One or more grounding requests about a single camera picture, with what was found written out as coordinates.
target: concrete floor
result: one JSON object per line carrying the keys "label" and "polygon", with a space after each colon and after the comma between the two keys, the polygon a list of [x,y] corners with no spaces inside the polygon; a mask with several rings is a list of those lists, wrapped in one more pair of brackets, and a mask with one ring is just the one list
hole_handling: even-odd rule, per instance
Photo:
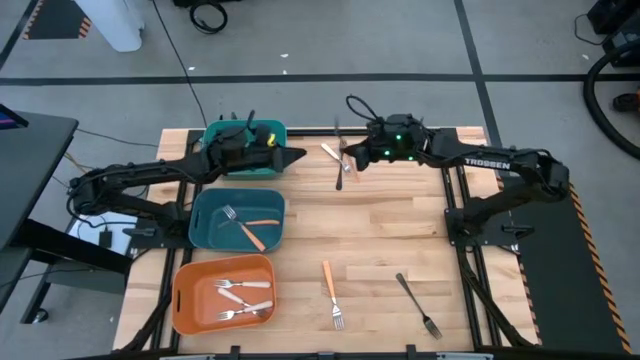
{"label": "concrete floor", "polygon": [[[3,79],[181,76],[175,54],[149,1],[134,1],[146,22],[142,49],[120,54],[92,28],[84,40],[19,40],[0,69]],[[573,37],[573,18],[593,0],[463,0],[484,74],[583,74],[603,55],[601,48]],[[188,13],[158,0],[178,51],[193,76],[294,74],[471,74],[454,2],[449,0],[247,0],[225,5],[229,25],[205,36]],[[0,3],[0,44],[27,7]],[[594,36],[588,24],[581,32]],[[605,72],[621,72],[607,68]],[[348,112],[344,96],[365,98],[380,114],[412,112],[434,126],[485,125],[476,85],[467,80],[199,83],[195,90],[209,121],[219,114],[257,111],[258,118],[289,126],[362,125]],[[637,84],[608,82],[597,92],[603,107]],[[640,253],[635,179],[640,166],[619,151],[591,121],[580,83],[488,83],[504,145],[544,147],[571,169],[581,194],[602,263],[627,333],[640,349]],[[123,139],[155,143],[168,127],[202,127],[184,84],[0,86],[0,102],[11,108],[73,117],[80,127]],[[613,122],[640,144],[635,115]],[[77,134],[70,152],[91,166],[140,162],[154,151]],[[55,173],[78,176],[63,161]],[[64,230],[66,195],[55,181],[33,212],[39,221]],[[31,264],[29,273],[42,270]],[[122,297],[52,287],[45,324],[17,324],[37,278],[21,282],[0,315],[3,358],[58,359],[107,353],[111,349]]]}

